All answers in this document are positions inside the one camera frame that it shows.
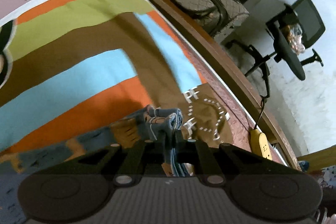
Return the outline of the blue patterned pant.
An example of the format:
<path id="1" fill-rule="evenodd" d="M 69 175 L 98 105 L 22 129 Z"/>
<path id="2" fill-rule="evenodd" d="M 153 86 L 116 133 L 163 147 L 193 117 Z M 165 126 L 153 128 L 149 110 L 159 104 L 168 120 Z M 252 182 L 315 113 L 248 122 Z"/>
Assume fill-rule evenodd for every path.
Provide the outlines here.
<path id="1" fill-rule="evenodd" d="M 109 126 L 87 132 L 39 149 L 1 155 L 1 223 L 25 223 L 17 198 L 19 184 L 29 174 L 97 151 L 111 144 L 130 148 L 139 140 L 158 140 L 160 133 L 171 136 L 181 131 L 180 109 L 151 105 Z"/>

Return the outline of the yellow power strip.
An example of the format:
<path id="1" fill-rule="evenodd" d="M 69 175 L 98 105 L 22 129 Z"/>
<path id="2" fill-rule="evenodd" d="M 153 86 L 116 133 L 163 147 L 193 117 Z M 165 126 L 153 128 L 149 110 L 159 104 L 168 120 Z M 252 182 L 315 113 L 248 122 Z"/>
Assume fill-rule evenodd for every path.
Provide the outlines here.
<path id="1" fill-rule="evenodd" d="M 250 131 L 250 147 L 254 154 L 268 160 L 273 160 L 268 139 L 266 135 L 258 129 Z"/>

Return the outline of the maroon patterned mattress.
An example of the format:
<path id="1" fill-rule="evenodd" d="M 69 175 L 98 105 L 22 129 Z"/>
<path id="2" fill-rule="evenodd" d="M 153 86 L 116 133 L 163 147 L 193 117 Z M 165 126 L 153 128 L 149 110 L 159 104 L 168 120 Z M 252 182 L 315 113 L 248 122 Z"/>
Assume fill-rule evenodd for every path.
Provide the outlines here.
<path id="1" fill-rule="evenodd" d="M 152 11 L 148 13 L 148 16 L 179 44 L 182 51 L 190 59 L 190 62 L 193 63 L 196 70 L 201 74 L 202 80 L 206 81 L 214 91 L 214 97 L 229 112 L 230 118 L 228 124 L 232 132 L 233 144 L 251 152 L 249 130 L 255 125 L 255 120 L 250 113 L 216 71 L 213 70 L 209 62 L 203 58 L 160 12 Z"/>

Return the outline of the colourful striped bedsheet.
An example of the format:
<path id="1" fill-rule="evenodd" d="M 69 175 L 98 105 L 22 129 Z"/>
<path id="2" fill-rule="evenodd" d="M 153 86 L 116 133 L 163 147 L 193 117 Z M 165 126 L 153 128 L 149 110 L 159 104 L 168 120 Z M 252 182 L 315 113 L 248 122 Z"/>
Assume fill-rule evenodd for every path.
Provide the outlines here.
<path id="1" fill-rule="evenodd" d="M 84 152 L 82 137 L 147 105 L 178 107 L 186 138 L 232 142 L 195 56 L 145 0 L 49 0 L 9 23 L 1 72 L 1 162 Z"/>

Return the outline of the black office chair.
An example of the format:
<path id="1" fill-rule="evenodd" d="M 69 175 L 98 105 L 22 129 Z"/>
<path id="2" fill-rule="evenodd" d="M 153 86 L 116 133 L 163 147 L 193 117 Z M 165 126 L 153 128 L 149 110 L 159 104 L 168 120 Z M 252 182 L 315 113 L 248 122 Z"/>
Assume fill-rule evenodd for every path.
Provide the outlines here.
<path id="1" fill-rule="evenodd" d="M 274 51 L 271 54 L 262 56 L 252 45 L 245 45 L 233 39 L 225 44 L 227 49 L 237 45 L 245 53 L 248 53 L 255 60 L 253 67 L 244 76 L 249 76 L 255 70 L 262 71 L 262 78 L 265 83 L 266 95 L 262 99 L 270 97 L 269 68 L 267 61 L 271 58 L 278 63 L 285 61 L 301 81 L 305 80 L 303 66 L 318 62 L 323 65 L 323 61 L 316 50 L 312 50 L 313 55 L 304 60 L 299 60 L 298 56 L 305 50 L 312 47 L 322 36 L 326 28 L 322 18 L 312 0 L 296 0 L 292 5 L 285 4 L 285 9 L 266 22 L 266 30 L 273 39 Z"/>

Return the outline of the brown wooden bed frame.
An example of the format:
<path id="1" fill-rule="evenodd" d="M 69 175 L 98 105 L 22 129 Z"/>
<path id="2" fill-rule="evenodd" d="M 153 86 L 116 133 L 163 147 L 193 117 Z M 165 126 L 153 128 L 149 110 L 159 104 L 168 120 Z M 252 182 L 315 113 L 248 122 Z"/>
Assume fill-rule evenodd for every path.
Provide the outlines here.
<path id="1" fill-rule="evenodd" d="M 266 134 L 273 160 L 293 169 L 299 169 L 297 158 L 280 125 L 270 111 L 261 111 L 262 97 L 247 80 L 232 59 L 221 46 L 214 41 L 200 26 L 182 12 L 170 0 L 147 0 L 155 11 L 160 12 L 181 35 L 205 58 L 214 71 L 233 91 L 238 100 L 259 124 Z M 173 50 L 172 36 L 161 28 L 159 46 L 165 51 Z"/>

